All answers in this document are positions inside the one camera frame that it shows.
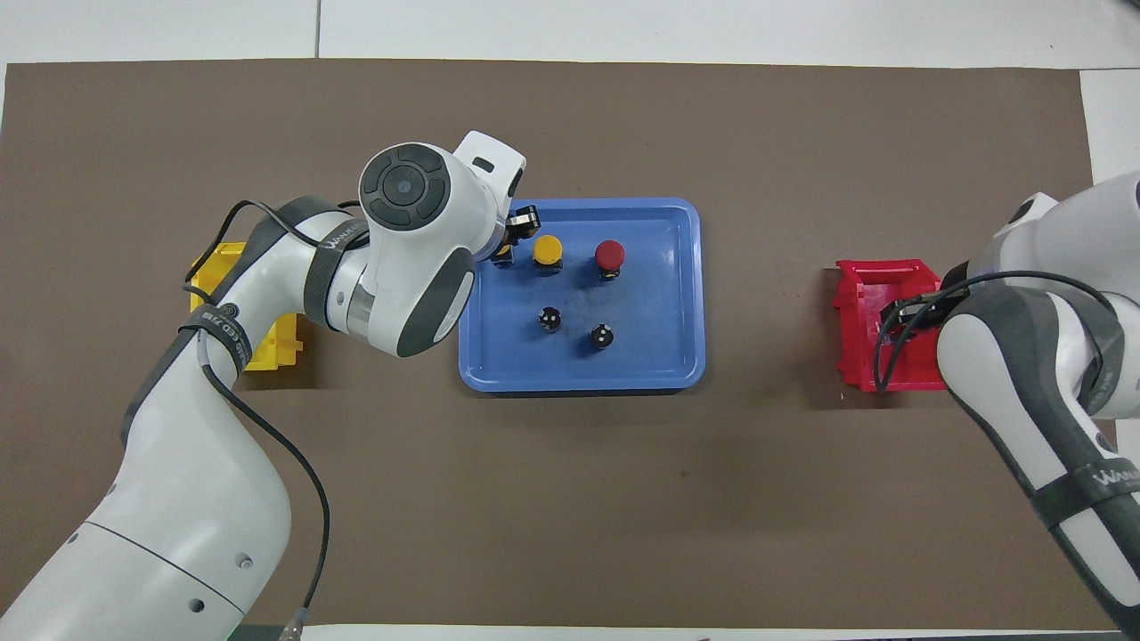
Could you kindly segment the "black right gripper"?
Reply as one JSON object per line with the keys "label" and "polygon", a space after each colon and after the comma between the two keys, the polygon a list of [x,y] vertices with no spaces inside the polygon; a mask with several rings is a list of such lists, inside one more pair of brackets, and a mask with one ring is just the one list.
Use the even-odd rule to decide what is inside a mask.
{"label": "black right gripper", "polygon": [[933,328],[948,318],[956,305],[966,298],[966,289],[940,289],[925,295],[912,297],[907,301],[891,301],[880,310],[883,332],[895,332],[899,325],[907,324],[911,328]]}

